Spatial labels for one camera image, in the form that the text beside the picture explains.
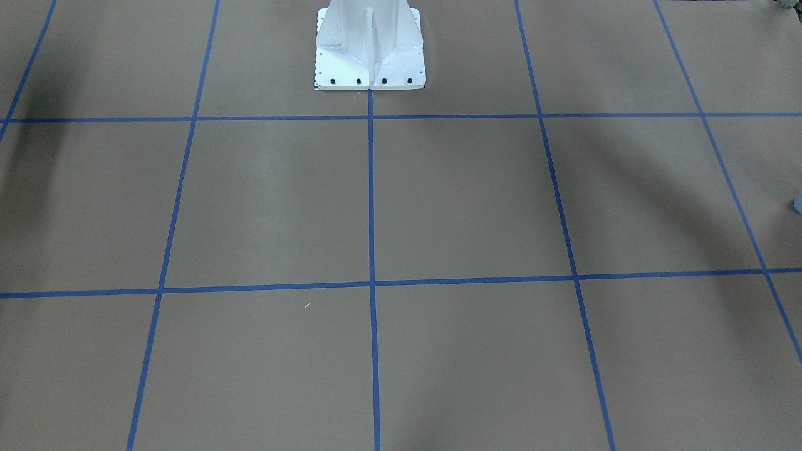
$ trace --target blue grid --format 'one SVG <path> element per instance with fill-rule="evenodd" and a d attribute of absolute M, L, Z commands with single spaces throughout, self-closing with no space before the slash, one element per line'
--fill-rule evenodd
<path fill-rule="evenodd" d="M 607 410 L 606 399 L 604 395 L 604 387 L 602 383 L 601 373 L 597 364 L 596 353 L 593 346 L 593 336 L 590 330 L 588 315 L 585 310 L 585 302 L 582 295 L 581 281 L 586 280 L 614 280 L 614 279 L 643 279 L 643 278 L 693 278 L 693 277 L 727 277 L 736 275 L 763 275 L 766 279 L 768 288 L 775 300 L 777 309 L 782 317 L 785 327 L 788 331 L 788 336 L 796 350 L 796 354 L 802 363 L 802 348 L 800 348 L 799 340 L 788 319 L 784 305 L 780 299 L 779 294 L 775 288 L 772 280 L 772 274 L 802 274 L 802 268 L 770 268 L 766 265 L 764 257 L 760 251 L 755 235 L 749 225 L 747 215 L 743 210 L 738 193 L 735 190 L 727 166 L 719 151 L 716 143 L 715 136 L 711 131 L 708 124 L 708 117 L 799 117 L 802 112 L 705 112 L 702 109 L 699 98 L 696 95 L 691 77 L 688 75 L 685 64 L 682 60 L 679 50 L 671 35 L 668 23 L 662 13 L 662 9 L 658 0 L 652 0 L 654 8 L 660 18 L 662 26 L 666 32 L 666 36 L 670 42 L 674 56 L 686 80 L 691 97 L 694 100 L 697 112 L 683 112 L 683 113 L 565 113 L 554 114 L 544 113 L 541 108 L 540 96 L 537 90 L 537 81 L 535 77 L 535 70 L 532 63 L 532 57 L 529 51 L 529 45 L 526 39 L 525 26 L 520 12 L 519 0 L 513 0 L 516 8 L 516 18 L 520 30 L 521 44 L 523 46 L 524 55 L 526 58 L 527 68 L 529 69 L 529 78 L 532 84 L 533 98 L 536 105 L 536 113 L 531 114 L 439 114 L 439 115 L 375 115 L 373 92 L 367 93 L 367 114 L 366 115 L 351 115 L 351 116 L 200 116 L 199 110 L 201 106 L 201 96 L 203 94 L 203 86 L 206 76 L 207 66 L 209 64 L 209 56 L 211 54 L 214 31 L 217 24 L 217 16 L 220 9 L 220 1 L 215 0 L 214 11 L 209 27 L 209 36 L 206 44 L 206 52 L 203 60 L 203 65 L 200 71 L 200 78 L 196 92 L 195 105 L 191 116 L 149 116 L 149 117 L 87 117 L 87 118 L 20 118 L 14 119 L 14 110 L 17 107 L 22 90 L 25 87 L 26 81 L 30 74 L 34 61 L 42 46 L 42 42 L 47 33 L 47 29 L 51 23 L 53 13 L 58 0 L 52 0 L 50 7 L 47 11 L 47 16 L 39 37 L 31 53 L 22 78 L 19 81 L 17 90 L 14 93 L 9 110 L 2 119 L 2 127 L 0 128 L 0 140 L 5 136 L 6 130 L 10 124 L 53 124 L 53 123 L 110 123 L 110 122 L 189 122 L 189 132 L 187 136 L 187 144 L 184 150 L 184 159 L 181 165 L 181 172 L 178 187 L 176 190 L 176 198 L 172 211 L 172 218 L 168 232 L 168 239 L 164 249 L 164 259 L 162 262 L 160 278 L 158 287 L 145 287 L 145 288 L 128 288 L 128 289 L 115 289 L 115 290 L 75 290 L 75 291 L 29 291 L 29 292 L 9 292 L 0 293 L 0 299 L 37 299 L 37 298 L 64 298 L 74 296 L 113 296 L 113 295 L 155 295 L 152 319 L 148 332 L 148 341 L 145 349 L 144 359 L 142 363 L 142 370 L 140 374 L 140 382 L 137 389 L 134 411 L 132 414 L 131 428 L 128 435 L 127 451 L 132 451 L 136 439 L 136 430 L 139 420 L 140 408 L 144 396 L 144 389 L 148 377 L 148 366 L 150 362 L 153 342 L 156 337 L 156 325 L 158 323 L 159 311 L 161 300 L 164 295 L 168 294 L 186 294 L 186 293 L 219 293 L 219 292 L 234 292 L 234 291 L 288 291 L 288 290 L 324 290 L 324 289 L 338 289 L 338 288 L 353 288 L 353 287 L 367 287 L 370 290 L 370 311 L 371 311 L 371 349 L 372 349 L 372 366 L 373 366 L 373 408 L 374 408 L 374 447 L 375 451 L 381 449 L 381 421 L 380 421 L 380 403 L 379 403 L 379 343 L 378 343 L 378 324 L 376 319 L 376 287 L 377 286 L 426 286 L 426 285 L 454 285 L 454 284 L 484 284 L 484 283 L 523 283 L 523 282 L 573 282 L 579 310 L 581 313 L 582 325 L 585 330 L 585 339 L 587 342 L 588 353 L 590 362 L 593 368 L 593 376 L 596 382 L 597 394 L 601 408 L 601 414 L 604 419 L 608 444 L 611 451 L 615 451 L 614 432 L 610 420 L 610 415 Z M 557 173 L 554 168 L 554 163 L 549 146 L 549 138 L 545 126 L 546 119 L 571 119 L 571 118 L 606 118 L 606 117 L 695 117 L 699 118 L 704 125 L 707 136 L 710 140 L 711 147 L 715 153 L 716 159 L 719 162 L 719 167 L 727 182 L 727 187 L 730 190 L 732 199 L 739 211 L 739 215 L 743 225 L 748 233 L 752 248 L 758 258 L 760 268 L 754 269 L 739 269 L 739 270 L 707 270 L 707 271 L 669 271 L 669 272 L 644 272 L 644 273 L 619 273 L 619 274 L 579 274 L 577 265 L 574 259 L 573 247 L 569 233 L 568 223 L 565 219 L 565 212 L 560 195 L 560 187 L 557 180 Z M 566 253 L 568 255 L 571 274 L 554 275 L 554 276 L 528 276 L 528 277 L 491 277 L 491 278 L 430 278 L 430 279 L 396 279 L 396 280 L 377 280 L 375 277 L 375 177 L 374 177 L 374 122 L 376 120 L 449 120 L 449 119 L 537 119 L 540 126 L 541 135 L 543 138 L 543 145 L 545 148 L 546 159 L 549 164 L 549 174 L 551 176 L 555 201 L 557 203 L 557 210 L 560 216 L 560 222 L 565 240 Z M 172 250 L 172 240 L 176 231 L 176 223 L 180 210 L 181 197 L 183 193 L 184 177 L 186 175 L 188 159 L 192 151 L 192 139 L 194 137 L 195 127 L 198 122 L 205 121 L 275 121 L 275 120 L 366 120 L 368 123 L 368 170 L 369 170 L 369 280 L 366 281 L 352 281 L 352 282 L 320 282 L 320 283 L 287 283 L 287 284 L 264 284 L 264 285 L 238 285 L 238 286 L 179 286 L 179 287 L 166 287 L 165 280 L 167 276 L 170 253 Z"/>

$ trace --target white metal stand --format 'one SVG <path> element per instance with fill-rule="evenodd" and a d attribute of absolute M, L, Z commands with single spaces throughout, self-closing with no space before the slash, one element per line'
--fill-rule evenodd
<path fill-rule="evenodd" d="M 407 0 L 331 0 L 318 12 L 317 89 L 420 89 L 420 12 Z"/>

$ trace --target floor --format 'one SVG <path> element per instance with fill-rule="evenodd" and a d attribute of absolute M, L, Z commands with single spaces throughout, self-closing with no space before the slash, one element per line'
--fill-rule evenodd
<path fill-rule="evenodd" d="M 0 449 L 802 449 L 796 15 L 412 5 L 0 0 Z"/>

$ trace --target horizontal blue line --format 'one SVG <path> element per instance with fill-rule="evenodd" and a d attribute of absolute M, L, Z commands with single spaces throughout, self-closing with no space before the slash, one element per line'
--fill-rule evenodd
<path fill-rule="evenodd" d="M 155 295 L 158 288 L 124 288 L 121 290 L 27 291 L 0 293 L 0 299 L 70 298 L 77 296 Z"/>
<path fill-rule="evenodd" d="M 802 112 L 705 112 L 708 117 L 799 117 Z M 572 119 L 589 117 L 700 117 L 690 113 L 544 113 L 545 119 Z M 431 115 L 375 115 L 376 120 L 422 120 L 422 119 L 538 119 L 530 114 L 431 114 Z M 198 116 L 200 122 L 225 121 L 271 121 L 271 120 L 367 120 L 367 115 L 352 116 Z M 75 117 L 33 118 L 2 120 L 8 124 L 85 124 L 106 122 L 190 122 L 190 116 L 143 116 L 143 117 Z"/>
<path fill-rule="evenodd" d="M 657 273 L 579 274 L 580 280 L 613 280 L 622 278 L 682 278 L 723 275 L 763 274 L 763 270 L 673 271 Z"/>
<path fill-rule="evenodd" d="M 773 274 L 799 274 L 802 268 L 775 268 L 768 272 Z M 622 274 L 579 274 L 580 280 L 615 280 L 627 278 L 685 278 L 706 276 L 728 276 L 764 274 L 763 270 L 712 270 L 712 271 L 674 271 L 651 273 Z M 520 277 L 480 277 L 480 278 L 413 278 L 397 280 L 377 280 L 374 286 L 425 286 L 425 285 L 469 285 L 482 283 L 523 283 L 523 282 L 566 282 L 573 280 L 567 275 L 520 276 Z M 317 282 L 317 283 L 278 283 L 264 285 L 230 285 L 230 286 L 176 286 L 158 288 L 127 288 L 120 290 L 75 290 L 75 291 L 25 291 L 0 293 L 0 299 L 24 298 L 68 298 L 75 296 L 114 296 L 114 295 L 176 295 L 182 293 L 225 293 L 234 291 L 290 291 L 319 290 L 325 288 L 359 288 L 371 286 L 370 281 L 354 282 Z"/>

